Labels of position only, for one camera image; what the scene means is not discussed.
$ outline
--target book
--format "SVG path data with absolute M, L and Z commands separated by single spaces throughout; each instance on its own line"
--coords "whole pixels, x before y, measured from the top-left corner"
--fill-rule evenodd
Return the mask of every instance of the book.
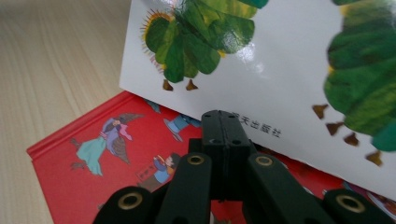
M 253 142 L 396 200 L 394 16 L 385 0 L 136 0 L 120 86 L 235 113 Z
M 27 153 L 53 222 L 88 224 L 115 191 L 128 186 L 154 191 L 170 181 L 177 160 L 188 152 L 189 139 L 201 138 L 201 131 L 199 120 L 124 91 L 29 147 Z M 320 199 L 327 190 L 346 185 L 268 148 L 258 150 L 277 157 Z M 382 207 L 394 215 L 394 204 L 387 200 Z M 211 223 L 246 223 L 241 202 L 212 201 L 211 211 Z

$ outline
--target illustrated figure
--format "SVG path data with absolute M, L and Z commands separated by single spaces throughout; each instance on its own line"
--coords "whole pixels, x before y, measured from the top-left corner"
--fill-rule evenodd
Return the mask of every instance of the illustrated figure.
M 329 123 L 331 135 L 342 126 L 372 136 L 377 149 L 366 159 L 380 166 L 381 151 L 396 150 L 396 3 L 392 0 L 333 0 L 342 6 L 343 30 L 328 49 L 330 74 L 324 91 L 343 121 Z M 328 105 L 314 105 L 320 119 Z M 345 141 L 358 146 L 352 133 Z
M 154 157 L 153 163 L 155 173 L 149 176 L 138 175 L 138 177 L 143 180 L 140 183 L 137 183 L 137 186 L 149 191 L 154 191 L 169 179 L 172 173 L 176 170 L 179 161 L 180 156 L 176 153 L 172 153 L 165 160 L 160 155 Z
M 155 54 L 165 80 L 163 88 L 172 91 L 170 82 L 195 78 L 198 72 L 211 74 L 220 57 L 245 47 L 254 34 L 251 18 L 268 0 L 173 0 L 169 13 L 151 11 L 144 27 L 143 40 Z M 197 89 L 190 79 L 188 91 Z
M 72 139 L 71 143 L 77 148 L 77 156 L 82 162 L 73 162 L 72 168 L 85 168 L 87 166 L 94 175 L 103 175 L 99 158 L 107 148 L 110 153 L 126 163 L 130 163 L 126 153 L 125 140 L 120 135 L 132 141 L 132 136 L 126 132 L 127 123 L 141 118 L 142 115 L 121 114 L 114 119 L 109 119 L 103 126 L 99 136 L 90 141 L 79 143 Z
M 173 120 L 169 121 L 168 119 L 164 119 L 166 127 L 168 127 L 169 131 L 171 131 L 172 135 L 179 142 L 182 142 L 183 139 L 179 135 L 180 131 L 187 128 L 190 124 L 196 128 L 201 126 L 201 121 L 198 119 L 190 118 L 189 116 L 179 114 Z
M 152 102 L 152 101 L 150 101 L 150 100 L 148 100 L 148 99 L 144 99 L 144 100 L 146 101 L 146 103 L 148 103 L 149 106 L 151 106 L 151 108 L 152 108 L 155 112 L 161 114 L 160 105 L 158 105 L 157 103 L 154 103 L 154 102 Z

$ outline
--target green caterpillar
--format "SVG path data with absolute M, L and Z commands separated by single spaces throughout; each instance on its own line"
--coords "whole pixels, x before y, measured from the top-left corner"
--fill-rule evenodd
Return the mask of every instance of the green caterpillar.
M 342 125 L 372 136 L 378 149 L 366 159 L 382 164 L 380 151 L 396 150 L 396 32 L 394 0 L 333 0 L 344 11 L 343 30 L 328 49 L 331 72 L 324 91 L 343 122 L 329 124 L 331 134 Z M 325 106 L 314 109 L 320 114 Z M 357 145 L 355 134 L 346 142 Z
M 268 0 L 175 0 L 169 13 L 151 12 L 143 40 L 162 65 L 163 88 L 211 74 L 221 55 L 245 47 L 254 34 L 251 18 Z M 187 90 L 197 87 L 190 80 Z

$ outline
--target light wood grain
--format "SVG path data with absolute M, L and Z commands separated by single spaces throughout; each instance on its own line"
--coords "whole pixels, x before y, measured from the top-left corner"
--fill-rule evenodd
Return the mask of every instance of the light wood grain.
M 26 148 L 121 92 L 130 4 L 0 0 L 0 223 L 52 223 Z

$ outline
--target white book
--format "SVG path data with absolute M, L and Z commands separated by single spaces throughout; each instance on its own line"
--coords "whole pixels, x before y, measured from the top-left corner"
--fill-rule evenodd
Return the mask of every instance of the white book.
M 395 4 L 244 2 L 134 0 L 120 86 L 396 200 Z

